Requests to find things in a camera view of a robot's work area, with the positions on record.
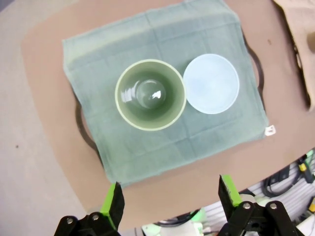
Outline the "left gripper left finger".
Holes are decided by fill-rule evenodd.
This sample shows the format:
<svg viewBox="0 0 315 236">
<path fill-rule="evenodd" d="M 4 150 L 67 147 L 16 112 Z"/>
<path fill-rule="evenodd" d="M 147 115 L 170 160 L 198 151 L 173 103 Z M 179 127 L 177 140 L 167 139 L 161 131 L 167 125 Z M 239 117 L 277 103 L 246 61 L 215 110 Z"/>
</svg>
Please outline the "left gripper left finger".
<svg viewBox="0 0 315 236">
<path fill-rule="evenodd" d="M 60 219 L 56 236 L 119 236 L 118 227 L 125 207 L 121 185 L 111 184 L 100 211 L 78 219 L 64 216 Z"/>
</svg>

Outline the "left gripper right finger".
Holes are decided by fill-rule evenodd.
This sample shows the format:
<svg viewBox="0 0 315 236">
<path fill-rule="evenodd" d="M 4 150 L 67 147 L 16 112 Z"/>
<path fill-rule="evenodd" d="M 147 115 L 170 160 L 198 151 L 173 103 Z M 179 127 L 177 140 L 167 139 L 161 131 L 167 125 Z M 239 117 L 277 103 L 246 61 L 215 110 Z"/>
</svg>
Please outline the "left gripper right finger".
<svg viewBox="0 0 315 236">
<path fill-rule="evenodd" d="M 243 201 L 230 175 L 219 179 L 219 198 L 227 222 L 219 231 L 220 236 L 244 236 L 255 232 L 260 236 L 300 236 L 280 201 L 265 206 Z"/>
</svg>

